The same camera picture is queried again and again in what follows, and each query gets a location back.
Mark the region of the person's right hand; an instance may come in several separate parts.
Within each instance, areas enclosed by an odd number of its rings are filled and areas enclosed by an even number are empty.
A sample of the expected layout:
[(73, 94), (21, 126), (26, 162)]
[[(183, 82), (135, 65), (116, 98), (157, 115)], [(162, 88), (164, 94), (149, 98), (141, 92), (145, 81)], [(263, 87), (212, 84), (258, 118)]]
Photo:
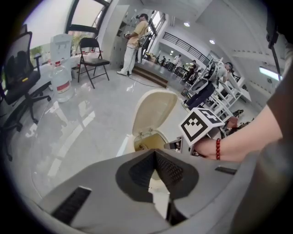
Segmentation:
[(194, 144), (194, 150), (205, 158), (216, 159), (216, 140), (204, 137)]

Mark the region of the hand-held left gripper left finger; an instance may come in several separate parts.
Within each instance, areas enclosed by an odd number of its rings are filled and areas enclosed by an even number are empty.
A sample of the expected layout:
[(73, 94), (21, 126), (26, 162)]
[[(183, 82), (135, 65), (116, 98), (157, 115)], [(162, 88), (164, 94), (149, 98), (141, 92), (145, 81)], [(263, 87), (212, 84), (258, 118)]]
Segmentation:
[(155, 150), (141, 152), (140, 155), (123, 163), (116, 172), (115, 179), (120, 190), (136, 202), (153, 202), (148, 191), (150, 179), (155, 170)]

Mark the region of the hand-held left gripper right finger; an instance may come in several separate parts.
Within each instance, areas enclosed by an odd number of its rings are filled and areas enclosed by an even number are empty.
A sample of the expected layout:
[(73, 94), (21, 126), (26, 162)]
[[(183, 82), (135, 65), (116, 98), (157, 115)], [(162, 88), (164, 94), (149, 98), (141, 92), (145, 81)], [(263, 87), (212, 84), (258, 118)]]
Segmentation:
[(175, 200), (188, 196), (198, 182), (198, 171), (162, 150), (155, 151), (155, 169), (169, 191), (166, 220), (177, 225), (187, 219), (175, 206)]

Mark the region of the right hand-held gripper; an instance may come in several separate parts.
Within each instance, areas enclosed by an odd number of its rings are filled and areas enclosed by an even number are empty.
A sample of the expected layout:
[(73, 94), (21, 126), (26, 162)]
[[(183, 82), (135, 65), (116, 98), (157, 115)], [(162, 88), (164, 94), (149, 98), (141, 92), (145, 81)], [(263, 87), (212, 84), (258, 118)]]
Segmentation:
[(193, 108), (179, 124), (182, 135), (166, 143), (164, 148), (181, 154), (198, 156), (199, 154), (194, 150), (194, 144), (204, 137), (215, 137), (222, 126), (224, 122), (211, 110)]

